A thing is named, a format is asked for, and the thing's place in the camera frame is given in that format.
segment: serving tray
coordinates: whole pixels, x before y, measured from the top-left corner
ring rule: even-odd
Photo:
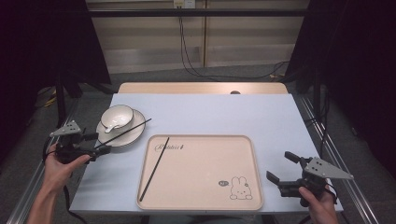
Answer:
[[[152,136],[136,199],[148,210],[258,210],[262,187],[250,139]]]

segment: black chopstick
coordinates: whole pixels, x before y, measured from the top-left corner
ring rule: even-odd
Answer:
[[[140,196],[140,202],[142,202],[143,198],[145,197],[146,191],[149,188],[149,183],[151,182],[151,179],[154,176],[155,171],[157,170],[157,166],[160,163],[161,157],[163,156],[163,152],[165,151],[166,146],[168,145],[168,141],[169,141],[169,137],[168,137],[168,139],[166,139],[166,143],[165,143],[165,146],[163,146],[163,151],[161,152],[160,158],[158,158],[157,163],[155,164],[154,169],[152,170],[151,176],[148,179],[148,183],[146,184],[146,187],[143,190],[142,196]]]
[[[139,126],[141,126],[141,125],[143,125],[143,124],[145,124],[145,123],[147,123],[147,122],[149,122],[150,120],[151,120],[151,119],[148,119],[148,120],[146,120],[146,121],[144,121],[144,122],[142,122],[142,123],[140,123],[140,124],[134,126],[133,128],[131,128],[131,129],[129,129],[129,130],[123,132],[123,133],[120,133],[119,135],[117,135],[117,136],[111,138],[110,140],[108,140],[108,141],[102,143],[101,145],[99,145],[99,146],[97,146],[97,147],[94,147],[93,149],[97,149],[97,148],[99,148],[99,147],[104,146],[105,144],[107,144],[107,143],[113,141],[114,139],[117,139],[117,138],[119,138],[119,137],[125,135],[126,133],[130,132],[131,130],[133,130],[133,129],[135,129],[135,128],[137,128],[137,127],[139,127]]]

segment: robotic hand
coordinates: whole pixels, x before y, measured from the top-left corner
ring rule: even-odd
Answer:
[[[353,175],[338,169],[320,158],[306,159],[298,157],[288,151],[285,152],[285,157],[290,161],[300,163],[303,168],[302,178],[299,178],[296,181],[279,181],[279,178],[269,171],[267,171],[266,177],[269,181],[277,185],[282,197],[301,198],[300,205],[303,207],[307,207],[309,202],[301,196],[298,191],[299,187],[306,187],[317,198],[319,198],[324,191],[327,191],[333,196],[334,203],[336,203],[337,196],[326,189],[326,178],[353,179]]]
[[[79,146],[82,141],[98,139],[98,135],[98,133],[84,134],[76,122],[71,121],[61,129],[51,133],[49,137],[59,136],[55,154],[61,163],[66,164],[85,154],[91,156],[90,161],[96,161],[96,158],[110,153],[110,146],[100,146],[92,149],[81,148]]]

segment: saucer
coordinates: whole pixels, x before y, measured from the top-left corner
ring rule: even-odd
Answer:
[[[145,117],[143,116],[142,113],[140,113],[138,110],[134,109],[134,120],[132,122],[132,128],[143,123],[145,120]],[[139,127],[131,130],[130,132],[124,134],[123,136],[120,136],[119,138],[114,139],[113,141],[107,143],[108,146],[112,147],[123,147],[128,144],[131,144],[134,140],[136,140],[140,134],[145,130],[146,124],[142,124]],[[106,128],[103,126],[102,122],[98,123],[98,126],[96,128],[96,132],[99,133],[98,140],[100,143],[104,143],[115,136],[121,134],[121,133],[105,133]]]

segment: bunny illustration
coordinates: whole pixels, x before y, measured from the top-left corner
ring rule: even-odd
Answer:
[[[234,177],[233,178],[233,186],[231,187],[231,196],[230,198],[235,200],[245,200],[245,199],[252,199],[250,187],[248,186],[247,180],[241,177]]]

